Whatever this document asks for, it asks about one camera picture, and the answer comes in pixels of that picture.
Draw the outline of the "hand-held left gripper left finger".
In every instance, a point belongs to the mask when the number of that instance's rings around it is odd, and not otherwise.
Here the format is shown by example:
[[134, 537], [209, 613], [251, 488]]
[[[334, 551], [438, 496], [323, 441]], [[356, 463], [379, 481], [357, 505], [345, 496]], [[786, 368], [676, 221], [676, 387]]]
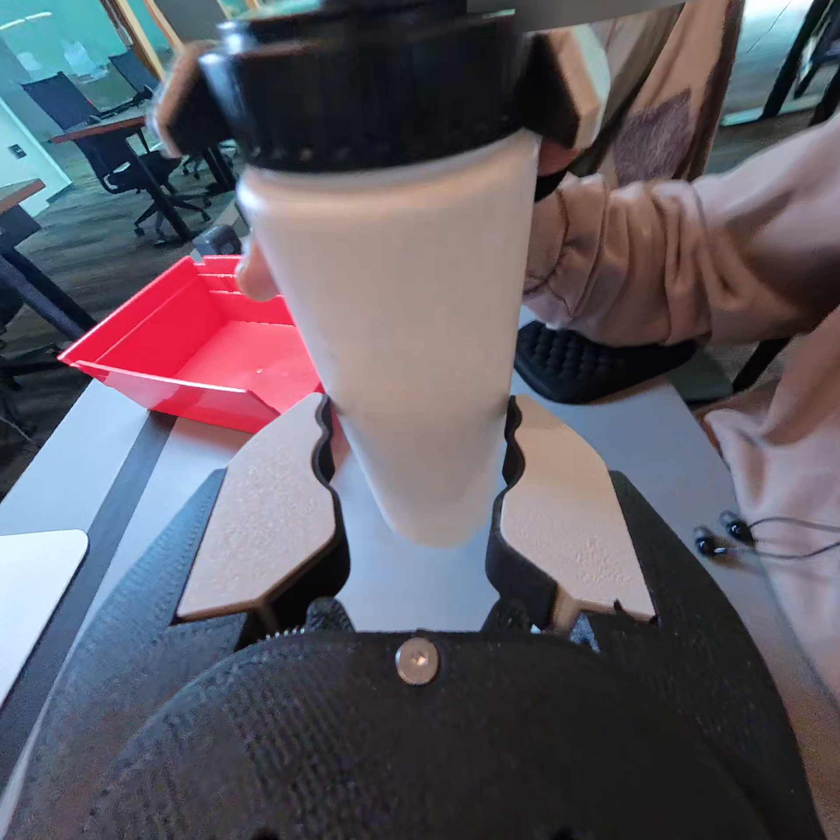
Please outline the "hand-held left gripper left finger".
[[338, 594], [350, 548], [334, 475], [331, 406], [313, 393], [233, 457], [185, 583], [182, 623], [247, 614], [304, 623], [310, 604]]

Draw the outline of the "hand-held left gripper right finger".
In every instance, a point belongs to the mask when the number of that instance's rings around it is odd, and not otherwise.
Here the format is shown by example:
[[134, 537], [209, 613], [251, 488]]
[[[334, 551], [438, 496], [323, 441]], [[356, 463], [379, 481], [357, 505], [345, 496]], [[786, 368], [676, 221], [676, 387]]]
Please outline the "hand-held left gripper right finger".
[[570, 426], [526, 395], [510, 397], [486, 576], [531, 624], [582, 613], [656, 616], [610, 471]]

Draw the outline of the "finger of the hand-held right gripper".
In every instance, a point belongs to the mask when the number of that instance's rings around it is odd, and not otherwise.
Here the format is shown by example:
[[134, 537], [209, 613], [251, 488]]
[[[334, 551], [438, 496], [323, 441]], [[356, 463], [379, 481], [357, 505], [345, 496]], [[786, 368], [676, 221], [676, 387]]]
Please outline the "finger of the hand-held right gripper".
[[588, 149], [606, 111], [606, 54], [592, 26], [526, 37], [513, 105], [525, 130], [567, 150]]
[[246, 146], [237, 63], [239, 43], [197, 40], [176, 53], [154, 94], [151, 122], [171, 156], [200, 154], [234, 141]]

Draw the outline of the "white bottle with black cap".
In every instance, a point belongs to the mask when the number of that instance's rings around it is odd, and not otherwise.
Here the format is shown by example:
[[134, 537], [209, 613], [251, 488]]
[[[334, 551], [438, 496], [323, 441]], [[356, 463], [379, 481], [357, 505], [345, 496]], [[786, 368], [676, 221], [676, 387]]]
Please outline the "white bottle with black cap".
[[381, 514], [429, 547], [489, 517], [539, 142], [512, 11], [284, 2], [201, 68], [237, 198]]

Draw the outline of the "wooden edged office desk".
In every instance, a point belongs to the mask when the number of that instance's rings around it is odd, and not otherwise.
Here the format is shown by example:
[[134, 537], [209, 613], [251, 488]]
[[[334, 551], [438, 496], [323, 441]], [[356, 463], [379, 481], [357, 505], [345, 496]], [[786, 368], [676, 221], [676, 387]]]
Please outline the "wooden edged office desk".
[[130, 137], [147, 127], [152, 128], [151, 116], [135, 109], [123, 114], [113, 115], [100, 122], [80, 124], [50, 138], [49, 142], [54, 145], [77, 143], [81, 140], [89, 140], [108, 134], [116, 134], [118, 137], [124, 138]]

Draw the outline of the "black office chair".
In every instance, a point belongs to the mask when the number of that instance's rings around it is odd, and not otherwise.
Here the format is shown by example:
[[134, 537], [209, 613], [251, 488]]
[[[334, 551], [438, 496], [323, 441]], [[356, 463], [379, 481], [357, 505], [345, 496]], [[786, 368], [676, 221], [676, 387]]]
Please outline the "black office chair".
[[[64, 132], [80, 124], [99, 123], [118, 113], [116, 109], [99, 110], [63, 72], [23, 83], [21, 88]], [[205, 195], [184, 195], [174, 188], [171, 176], [181, 160], [147, 146], [143, 129], [129, 137], [108, 134], [73, 144], [106, 193], [112, 196], [147, 193], [151, 198], [152, 204], [133, 221], [136, 236], [145, 235], [144, 223], [153, 217], [159, 245], [167, 243], [164, 224], [172, 227], [178, 241], [185, 242], [188, 229], [177, 213], [179, 208], [200, 214], [205, 223], [211, 220], [207, 212], [211, 200]]]

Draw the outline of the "black power adapter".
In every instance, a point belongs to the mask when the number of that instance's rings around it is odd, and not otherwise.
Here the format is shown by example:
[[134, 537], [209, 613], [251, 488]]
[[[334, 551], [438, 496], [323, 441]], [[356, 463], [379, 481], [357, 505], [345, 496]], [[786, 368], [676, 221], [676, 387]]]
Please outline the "black power adapter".
[[249, 237], [231, 224], [217, 224], [202, 231], [192, 242], [191, 258], [202, 263], [207, 257], [240, 257]]

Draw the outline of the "red plastic bin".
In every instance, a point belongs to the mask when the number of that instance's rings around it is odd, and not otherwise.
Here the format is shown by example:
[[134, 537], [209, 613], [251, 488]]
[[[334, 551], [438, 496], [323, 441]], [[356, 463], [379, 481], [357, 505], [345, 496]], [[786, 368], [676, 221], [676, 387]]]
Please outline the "red plastic bin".
[[180, 259], [59, 361], [148, 411], [257, 433], [323, 387], [284, 298], [238, 288], [240, 260]]

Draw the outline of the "white metal board stand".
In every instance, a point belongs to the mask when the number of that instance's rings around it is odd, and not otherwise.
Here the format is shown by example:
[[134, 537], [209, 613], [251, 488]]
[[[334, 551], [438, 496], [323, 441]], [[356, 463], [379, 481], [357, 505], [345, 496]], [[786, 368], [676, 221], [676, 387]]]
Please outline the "white metal board stand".
[[78, 572], [89, 540], [78, 529], [1, 537], [1, 701], [5, 702]]

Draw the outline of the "black wired earphones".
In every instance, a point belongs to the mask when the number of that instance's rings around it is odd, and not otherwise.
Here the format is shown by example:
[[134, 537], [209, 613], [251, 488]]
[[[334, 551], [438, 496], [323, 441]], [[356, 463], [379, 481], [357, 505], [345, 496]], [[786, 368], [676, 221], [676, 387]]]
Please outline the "black wired earphones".
[[839, 541], [836, 540], [806, 553], [769, 552], [758, 548], [758, 540], [754, 534], [756, 528], [769, 524], [793, 526], [799, 530], [837, 536], [839, 534], [839, 527], [832, 524], [785, 516], [769, 516], [747, 522], [733, 511], [723, 511], [718, 521], [725, 535], [730, 538], [729, 542], [723, 540], [720, 535], [714, 533], [714, 531], [706, 526], [696, 526], [693, 529], [692, 538], [695, 549], [701, 557], [714, 560], [724, 555], [748, 554], [763, 560], [796, 563], [816, 559], [839, 548]]

